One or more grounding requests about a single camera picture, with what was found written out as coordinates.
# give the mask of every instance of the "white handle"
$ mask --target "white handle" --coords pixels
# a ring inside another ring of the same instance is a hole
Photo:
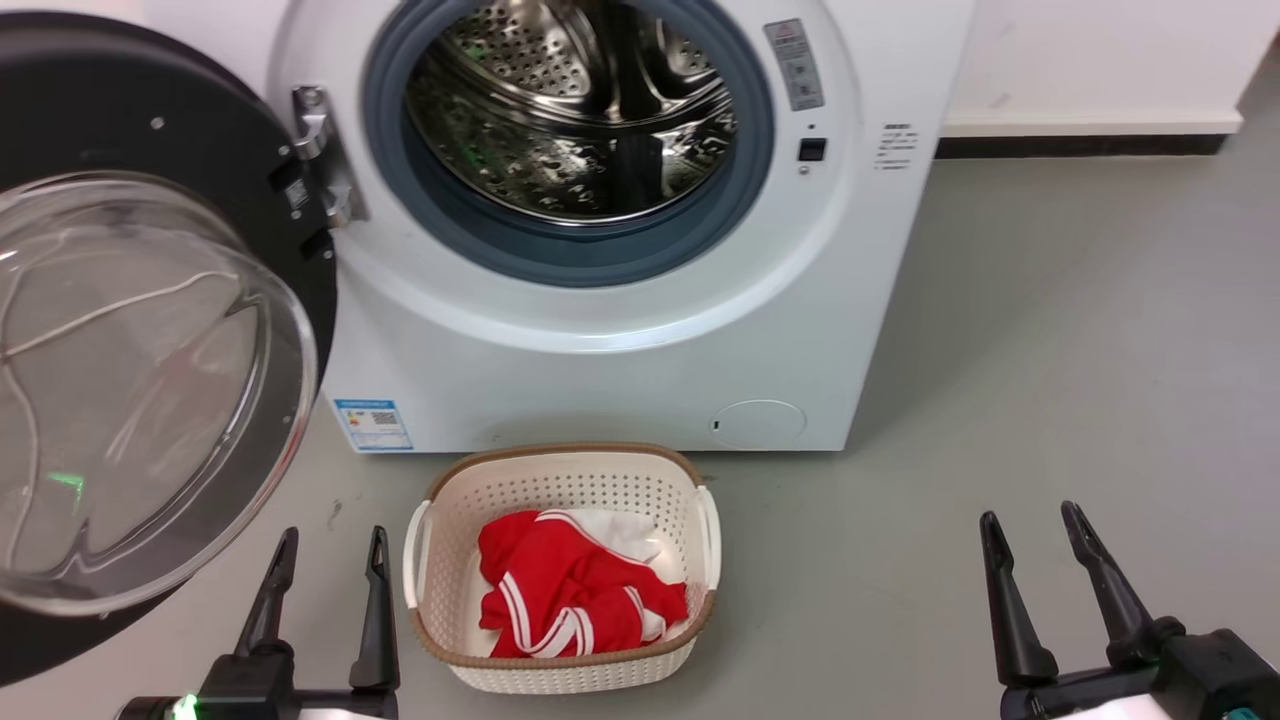
[[[707,588],[716,589],[719,584],[721,564],[721,537],[719,512],[716,511],[716,500],[707,486],[698,488],[698,510],[703,518],[703,557],[707,562]]]
[[[422,505],[417,506],[413,516],[408,520],[408,532],[404,533],[404,557],[401,560],[401,582],[404,583],[404,603],[408,605],[410,610],[417,609],[417,605],[422,602],[422,591],[426,584],[424,575],[431,525],[428,521],[424,527],[424,521],[426,520],[426,509],[430,506],[430,500],[424,500]],[[419,542],[422,544],[421,551],[417,550]]]

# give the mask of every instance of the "floor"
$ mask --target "floor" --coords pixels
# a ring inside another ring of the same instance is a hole
[[[849,451],[695,459],[730,551],[685,669],[618,693],[485,696],[402,621],[402,717],[993,717],[983,510],[1062,670],[1105,662],[1065,498],[1153,614],[1230,626],[1280,660],[1280,63],[1243,110],[1216,158],[938,163]],[[284,618],[298,685],[342,687],[369,528],[399,547],[445,462],[357,457],[317,413],[239,541],[0,705],[109,717],[134,694],[196,688],[287,524],[302,532]]]

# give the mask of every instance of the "metal hinge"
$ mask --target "metal hinge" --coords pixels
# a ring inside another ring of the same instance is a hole
[[[302,133],[302,137],[293,141],[293,149],[324,186],[329,225],[340,228],[352,220],[367,220],[364,196],[333,120],[329,94],[319,86],[294,87],[293,114],[298,132]]]

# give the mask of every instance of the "red and white garment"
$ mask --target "red and white garment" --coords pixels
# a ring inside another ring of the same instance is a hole
[[[646,562],[653,519],[612,510],[529,510],[480,530],[480,574],[494,587],[480,626],[490,657],[572,657],[631,650],[689,618],[685,584]]]

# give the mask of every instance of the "brown basket rim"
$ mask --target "brown basket rim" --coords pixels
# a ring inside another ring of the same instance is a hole
[[[575,442],[526,445],[468,455],[449,466],[449,469],[435,480],[431,489],[426,493],[426,500],[435,501],[436,495],[439,495],[440,489],[448,484],[449,480],[456,478],[463,470],[483,462],[508,460],[512,457],[529,457],[532,455],[562,455],[570,452],[636,452],[644,455],[657,455],[678,465],[689,475],[689,479],[694,482],[694,486],[703,486],[703,478],[698,474],[698,469],[694,468],[694,464],[690,462],[687,457],[673,450],[640,442]],[[404,542],[415,541],[413,538],[404,538]],[[434,655],[442,662],[447,662],[457,667],[475,667],[480,670],[562,670],[568,667],[593,667],[596,665],[612,665],[614,662],[646,660],[649,657],[658,657],[660,655],[675,652],[692,642],[692,639],[703,632],[703,628],[707,626],[714,609],[716,591],[709,589],[707,591],[701,611],[692,619],[691,623],[689,623],[689,626],[685,628],[684,633],[680,633],[671,639],[645,647],[618,652],[602,652],[599,655],[586,655],[582,657],[476,657],[445,650],[444,646],[436,642],[435,638],[431,637],[431,633],[426,630],[426,626],[422,624],[421,611],[417,607],[410,609],[410,623],[413,625],[413,634],[417,635],[419,642],[422,643],[422,647],[426,648],[428,652]]]

